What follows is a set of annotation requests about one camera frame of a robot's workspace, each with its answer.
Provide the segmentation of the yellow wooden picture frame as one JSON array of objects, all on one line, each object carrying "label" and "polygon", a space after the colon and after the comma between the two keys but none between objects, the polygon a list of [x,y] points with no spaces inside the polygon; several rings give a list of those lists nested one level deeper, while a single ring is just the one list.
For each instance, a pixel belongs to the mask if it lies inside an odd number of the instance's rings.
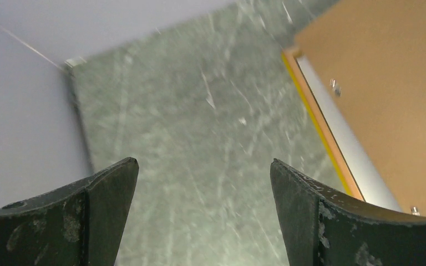
[{"label": "yellow wooden picture frame", "polygon": [[281,57],[286,69],[296,86],[297,92],[306,107],[316,131],[327,151],[333,167],[339,177],[344,191],[349,196],[364,201],[364,197],[342,155],[341,150],[331,132],[320,106],[305,78],[298,63],[298,58],[303,56],[297,47],[286,48],[282,51]]}]

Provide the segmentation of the brown cardboard backing board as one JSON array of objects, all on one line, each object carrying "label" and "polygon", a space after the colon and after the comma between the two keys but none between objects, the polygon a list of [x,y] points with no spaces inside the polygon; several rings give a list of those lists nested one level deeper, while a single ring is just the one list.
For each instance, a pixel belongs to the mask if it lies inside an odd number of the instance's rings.
[{"label": "brown cardboard backing board", "polygon": [[426,216],[426,1],[339,1],[295,41],[401,209]]}]

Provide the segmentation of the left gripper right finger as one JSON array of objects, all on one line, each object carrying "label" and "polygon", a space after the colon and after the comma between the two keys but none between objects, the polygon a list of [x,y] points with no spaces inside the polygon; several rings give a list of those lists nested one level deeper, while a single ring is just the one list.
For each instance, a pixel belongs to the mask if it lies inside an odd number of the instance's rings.
[{"label": "left gripper right finger", "polygon": [[426,265],[426,217],[360,201],[278,159],[270,179],[290,265]]}]

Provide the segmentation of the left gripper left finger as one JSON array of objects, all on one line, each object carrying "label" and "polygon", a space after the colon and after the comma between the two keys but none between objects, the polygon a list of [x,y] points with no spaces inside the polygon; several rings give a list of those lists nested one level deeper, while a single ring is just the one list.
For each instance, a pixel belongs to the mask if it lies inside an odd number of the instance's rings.
[{"label": "left gripper left finger", "polygon": [[0,265],[114,265],[138,173],[127,157],[0,208]]}]

